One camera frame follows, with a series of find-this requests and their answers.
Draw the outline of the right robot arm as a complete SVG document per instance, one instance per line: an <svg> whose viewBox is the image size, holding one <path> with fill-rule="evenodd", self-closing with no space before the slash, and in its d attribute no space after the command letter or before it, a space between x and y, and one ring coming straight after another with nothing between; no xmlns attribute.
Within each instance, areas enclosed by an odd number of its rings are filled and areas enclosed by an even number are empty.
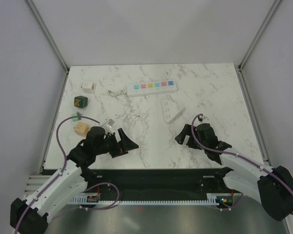
<svg viewBox="0 0 293 234"><path fill-rule="evenodd" d="M178 144L203 150L207 157L222 165L223 175L214 179L215 189L225 192L232 189L259 202L266 213L277 221L293 215L293 177L283 166L273 168L261 164L230 144L220 141L208 123L194 127L186 124L175 137Z"/></svg>

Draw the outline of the tan wooden cube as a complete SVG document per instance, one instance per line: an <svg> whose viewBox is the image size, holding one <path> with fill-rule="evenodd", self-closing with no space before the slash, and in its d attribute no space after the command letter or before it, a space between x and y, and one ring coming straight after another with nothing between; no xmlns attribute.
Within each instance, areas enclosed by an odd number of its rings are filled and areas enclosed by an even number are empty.
<svg viewBox="0 0 293 234"><path fill-rule="evenodd" d="M89 125L84 122L78 122L74 127L74 132L81 137L86 137L89 131L90 131Z"/></svg>

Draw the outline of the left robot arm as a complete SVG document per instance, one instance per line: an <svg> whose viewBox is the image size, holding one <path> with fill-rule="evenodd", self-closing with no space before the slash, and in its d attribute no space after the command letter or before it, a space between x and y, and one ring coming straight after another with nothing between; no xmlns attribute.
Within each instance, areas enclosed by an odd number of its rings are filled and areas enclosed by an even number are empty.
<svg viewBox="0 0 293 234"><path fill-rule="evenodd" d="M92 127L42 186L26 199L15 199L10 209L10 226L15 233L43 234L54 216L79 193L97 188L95 173L89 169L98 155L112 158L127 154L139 146L119 128L120 140L99 126Z"/></svg>

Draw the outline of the white cube with print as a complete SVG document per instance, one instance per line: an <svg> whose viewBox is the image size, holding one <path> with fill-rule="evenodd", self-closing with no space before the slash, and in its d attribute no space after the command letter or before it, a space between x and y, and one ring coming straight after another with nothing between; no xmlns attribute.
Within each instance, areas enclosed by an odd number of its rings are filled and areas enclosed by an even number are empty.
<svg viewBox="0 0 293 234"><path fill-rule="evenodd" d="M81 85L81 89L83 90L84 93L89 93L92 94L95 92L95 83L92 81L85 81Z"/></svg>

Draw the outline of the white power strip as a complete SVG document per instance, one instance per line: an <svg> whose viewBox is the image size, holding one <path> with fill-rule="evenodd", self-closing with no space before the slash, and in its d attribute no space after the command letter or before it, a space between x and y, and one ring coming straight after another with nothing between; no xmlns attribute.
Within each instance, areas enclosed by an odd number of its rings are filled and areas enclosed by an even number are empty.
<svg viewBox="0 0 293 234"><path fill-rule="evenodd" d="M173 80L142 82L126 86L126 94L130 98L174 93L177 90L177 84Z"/></svg>

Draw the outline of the dark green cube plug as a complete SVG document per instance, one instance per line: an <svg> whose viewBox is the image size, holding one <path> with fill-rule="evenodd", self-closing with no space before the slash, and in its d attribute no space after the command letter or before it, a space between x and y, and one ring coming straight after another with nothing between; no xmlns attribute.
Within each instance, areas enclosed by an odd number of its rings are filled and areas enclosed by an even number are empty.
<svg viewBox="0 0 293 234"><path fill-rule="evenodd" d="M88 97L76 96L74 97L74 107L85 108L88 106Z"/></svg>

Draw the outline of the light green cube plug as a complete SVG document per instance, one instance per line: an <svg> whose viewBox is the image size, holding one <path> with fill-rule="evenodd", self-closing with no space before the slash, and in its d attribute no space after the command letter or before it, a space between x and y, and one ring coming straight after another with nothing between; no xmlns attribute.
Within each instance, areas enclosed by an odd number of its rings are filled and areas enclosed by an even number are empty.
<svg viewBox="0 0 293 234"><path fill-rule="evenodd" d="M75 112L71 116L73 122L80 121L82 119L82 114L80 112Z"/></svg>

